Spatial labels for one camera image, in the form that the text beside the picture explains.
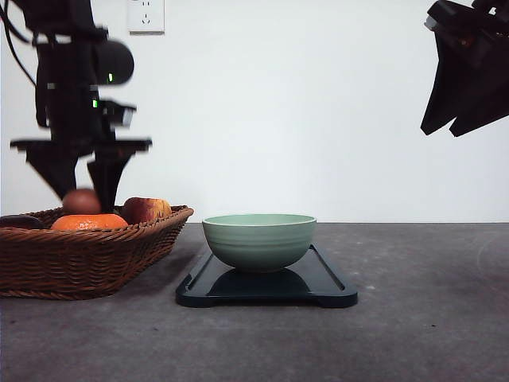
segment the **mandarin orange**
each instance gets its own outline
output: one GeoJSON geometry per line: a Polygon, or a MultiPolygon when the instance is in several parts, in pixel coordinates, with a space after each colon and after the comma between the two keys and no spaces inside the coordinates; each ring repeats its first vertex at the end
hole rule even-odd
{"type": "Polygon", "coordinates": [[[51,226],[57,231],[76,229],[109,229],[127,227],[127,222],[114,213],[99,213],[96,215],[65,215],[59,217],[51,226]]]}

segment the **wicker basket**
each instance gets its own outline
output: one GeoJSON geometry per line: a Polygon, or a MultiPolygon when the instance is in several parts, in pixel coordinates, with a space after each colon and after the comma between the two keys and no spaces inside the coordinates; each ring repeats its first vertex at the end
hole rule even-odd
{"type": "MultiPolygon", "coordinates": [[[[193,210],[173,206],[164,219],[88,231],[0,228],[0,296],[64,300],[113,294],[167,255],[193,210]]],[[[27,215],[45,227],[62,209],[27,215]]]]}

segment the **green bowl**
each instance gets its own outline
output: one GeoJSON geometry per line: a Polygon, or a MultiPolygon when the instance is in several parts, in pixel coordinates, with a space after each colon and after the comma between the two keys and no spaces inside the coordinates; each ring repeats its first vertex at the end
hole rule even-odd
{"type": "Polygon", "coordinates": [[[317,220],[311,216],[249,214],[203,220],[205,238],[223,263],[247,272],[272,272],[297,262],[309,249],[317,220]]]}

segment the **table surface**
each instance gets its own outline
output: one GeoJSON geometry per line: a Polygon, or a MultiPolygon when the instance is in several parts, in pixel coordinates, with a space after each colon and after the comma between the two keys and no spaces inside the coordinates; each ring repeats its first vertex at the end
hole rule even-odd
{"type": "Polygon", "coordinates": [[[199,224],[117,294],[0,299],[2,382],[509,380],[509,224],[318,224],[346,309],[186,308],[199,224]]]}

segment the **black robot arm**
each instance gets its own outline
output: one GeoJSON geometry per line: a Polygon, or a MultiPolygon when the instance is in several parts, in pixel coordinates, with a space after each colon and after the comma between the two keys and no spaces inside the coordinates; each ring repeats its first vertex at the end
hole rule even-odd
{"type": "MultiPolygon", "coordinates": [[[[33,32],[36,118],[51,138],[14,140],[11,146],[26,152],[27,162],[60,198],[76,188],[78,159],[94,154],[88,170],[103,211],[110,212],[124,166],[152,143],[117,140],[115,125],[129,124],[127,116],[135,107],[99,98],[99,85],[123,84],[131,78],[132,54],[124,44],[109,41],[106,29],[95,26],[90,0],[13,1],[33,32]],[[60,42],[62,36],[67,40],[60,42]]],[[[0,14],[15,31],[1,7],[0,14]]]]}
{"type": "Polygon", "coordinates": [[[459,136],[509,115],[509,1],[440,0],[428,14],[439,62],[421,129],[431,134],[454,120],[459,136]]]}

